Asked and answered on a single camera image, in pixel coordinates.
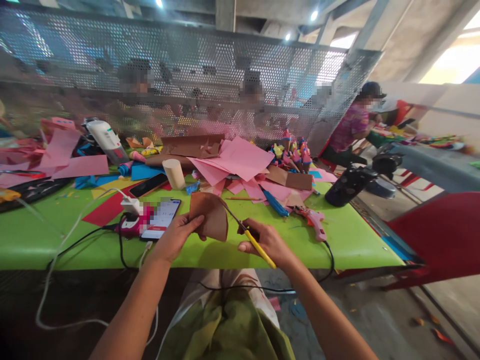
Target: thermos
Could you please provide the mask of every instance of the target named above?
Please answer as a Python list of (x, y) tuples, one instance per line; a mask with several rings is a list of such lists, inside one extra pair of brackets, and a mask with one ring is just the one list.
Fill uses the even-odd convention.
[(377, 177), (378, 173), (371, 168), (350, 165), (326, 192), (325, 200), (338, 208), (345, 206)]

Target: hand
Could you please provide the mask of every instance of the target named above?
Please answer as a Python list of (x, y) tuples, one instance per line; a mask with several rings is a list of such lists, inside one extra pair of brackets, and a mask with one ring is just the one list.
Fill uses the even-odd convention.
[(189, 235), (200, 226), (204, 219), (203, 215), (190, 219), (188, 212), (175, 217), (156, 243), (151, 257), (165, 260), (171, 264), (180, 254)]
[[(250, 234), (257, 240), (258, 244), (265, 250), (278, 268), (284, 270), (291, 262), (295, 261), (297, 257), (273, 226), (263, 224), (252, 218), (248, 218), (242, 221), (242, 223), (248, 228)], [(243, 253), (260, 256), (250, 241), (242, 241), (238, 245), (238, 250)]]

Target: pencil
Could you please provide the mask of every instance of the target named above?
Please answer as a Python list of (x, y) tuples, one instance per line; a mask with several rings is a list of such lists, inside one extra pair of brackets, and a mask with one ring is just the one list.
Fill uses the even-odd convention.
[(262, 200), (259, 197), (227, 197), (227, 200)]

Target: smartphone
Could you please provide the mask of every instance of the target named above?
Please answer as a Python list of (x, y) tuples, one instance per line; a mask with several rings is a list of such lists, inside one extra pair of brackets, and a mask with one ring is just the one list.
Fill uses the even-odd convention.
[(140, 230), (140, 240), (157, 241), (160, 239), (174, 219), (181, 202), (179, 199), (172, 198), (161, 201), (160, 206), (150, 214), (150, 220), (146, 224), (145, 230), (143, 232)]
[(152, 191), (158, 189), (168, 181), (167, 175), (160, 173), (154, 177), (139, 183), (137, 186), (132, 187), (129, 192), (134, 197), (139, 199), (142, 196), (150, 194)]

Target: metal mesh screen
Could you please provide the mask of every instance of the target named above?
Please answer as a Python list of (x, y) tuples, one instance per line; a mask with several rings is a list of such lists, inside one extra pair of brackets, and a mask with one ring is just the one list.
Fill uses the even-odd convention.
[(225, 133), (266, 147), (289, 127), (316, 153), (379, 57), (168, 23), (0, 7), (0, 99), (11, 122), (31, 131), (41, 117), (81, 123), (98, 116), (126, 136)]

